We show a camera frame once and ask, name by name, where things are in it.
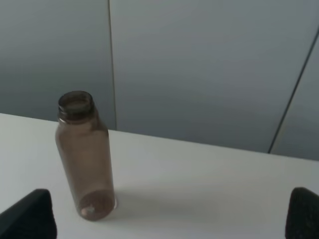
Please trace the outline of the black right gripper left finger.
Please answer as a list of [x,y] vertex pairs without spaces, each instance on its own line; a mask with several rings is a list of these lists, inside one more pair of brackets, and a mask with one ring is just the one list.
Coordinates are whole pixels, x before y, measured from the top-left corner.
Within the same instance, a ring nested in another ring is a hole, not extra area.
[[36,189],[0,214],[2,239],[55,239],[57,225],[50,192]]

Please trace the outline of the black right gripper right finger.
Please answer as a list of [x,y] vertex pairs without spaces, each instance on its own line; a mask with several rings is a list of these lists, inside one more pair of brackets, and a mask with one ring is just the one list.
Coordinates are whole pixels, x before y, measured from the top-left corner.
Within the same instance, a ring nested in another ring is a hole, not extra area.
[[294,188],[289,201],[285,238],[319,237],[319,196],[304,187]]

